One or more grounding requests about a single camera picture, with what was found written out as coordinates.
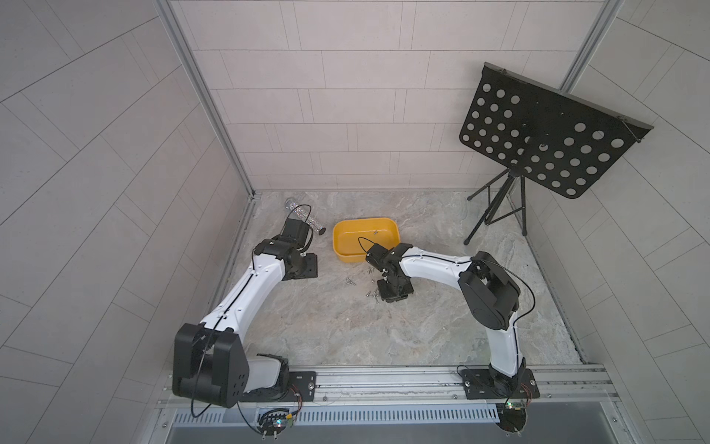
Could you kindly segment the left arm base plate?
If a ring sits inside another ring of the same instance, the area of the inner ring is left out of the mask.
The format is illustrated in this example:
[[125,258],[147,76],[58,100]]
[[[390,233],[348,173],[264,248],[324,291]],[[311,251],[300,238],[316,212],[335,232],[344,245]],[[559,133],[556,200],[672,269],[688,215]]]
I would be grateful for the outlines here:
[[288,378],[280,377],[271,388],[260,388],[243,394],[240,403],[293,403],[294,401],[313,401],[317,382],[314,371],[296,371],[288,373]]

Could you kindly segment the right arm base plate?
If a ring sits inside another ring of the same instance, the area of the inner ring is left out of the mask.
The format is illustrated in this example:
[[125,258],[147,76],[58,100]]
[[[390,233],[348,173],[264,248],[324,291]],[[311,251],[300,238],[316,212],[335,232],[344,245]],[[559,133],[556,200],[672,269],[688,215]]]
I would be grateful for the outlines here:
[[508,377],[492,366],[485,369],[459,366],[457,374],[468,400],[540,398],[540,391],[532,370],[522,366],[514,377]]

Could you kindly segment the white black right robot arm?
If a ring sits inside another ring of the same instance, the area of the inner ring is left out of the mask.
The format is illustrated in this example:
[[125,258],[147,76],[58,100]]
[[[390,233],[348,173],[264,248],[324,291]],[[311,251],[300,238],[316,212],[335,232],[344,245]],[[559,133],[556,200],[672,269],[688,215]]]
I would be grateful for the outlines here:
[[473,318],[486,328],[494,374],[513,379],[523,368],[523,357],[514,323],[520,309],[521,290],[489,253],[440,255],[401,243],[388,250],[374,243],[366,262],[382,273],[377,281],[381,299],[402,301],[414,293],[413,279],[427,279],[459,290]]

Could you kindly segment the yellow plastic storage box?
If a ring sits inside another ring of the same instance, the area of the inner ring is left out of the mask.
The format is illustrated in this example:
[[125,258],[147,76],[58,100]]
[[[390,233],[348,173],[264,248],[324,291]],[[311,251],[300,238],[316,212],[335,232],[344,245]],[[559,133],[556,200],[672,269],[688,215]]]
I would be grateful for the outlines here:
[[348,219],[333,229],[333,249],[343,263],[365,261],[367,251],[375,244],[387,250],[400,243],[397,223],[390,218]]

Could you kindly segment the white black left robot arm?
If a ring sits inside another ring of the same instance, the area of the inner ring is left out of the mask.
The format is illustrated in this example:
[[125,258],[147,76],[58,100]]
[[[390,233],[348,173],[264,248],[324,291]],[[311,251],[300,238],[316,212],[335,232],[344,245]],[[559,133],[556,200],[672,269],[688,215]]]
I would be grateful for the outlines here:
[[232,408],[280,401],[290,392],[288,359],[249,357],[243,340],[272,290],[284,281],[318,277],[317,255],[285,240],[264,240],[235,287],[197,324],[175,336],[172,392],[177,397]]

